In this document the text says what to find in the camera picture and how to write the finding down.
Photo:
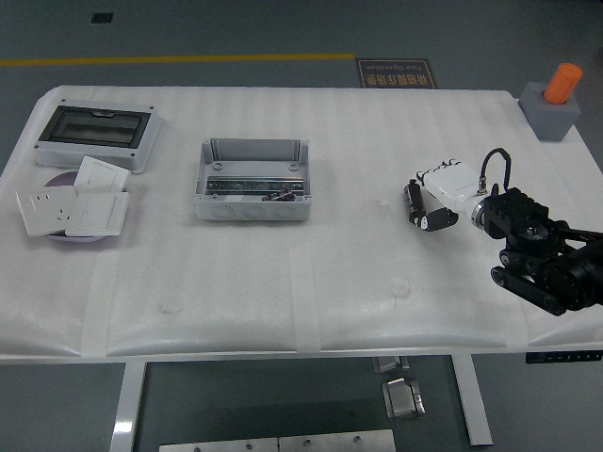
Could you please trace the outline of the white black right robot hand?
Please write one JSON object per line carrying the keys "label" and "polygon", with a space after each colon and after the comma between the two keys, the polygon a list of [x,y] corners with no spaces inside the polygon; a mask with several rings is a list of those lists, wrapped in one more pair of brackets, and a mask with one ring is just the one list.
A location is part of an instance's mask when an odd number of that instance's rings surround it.
{"label": "white black right robot hand", "polygon": [[[417,173],[404,188],[409,222],[425,232],[436,232],[453,226],[465,217],[479,226],[482,195],[478,195],[478,174],[467,164],[451,159],[435,169]],[[430,213],[422,197],[426,190],[442,207]]]}

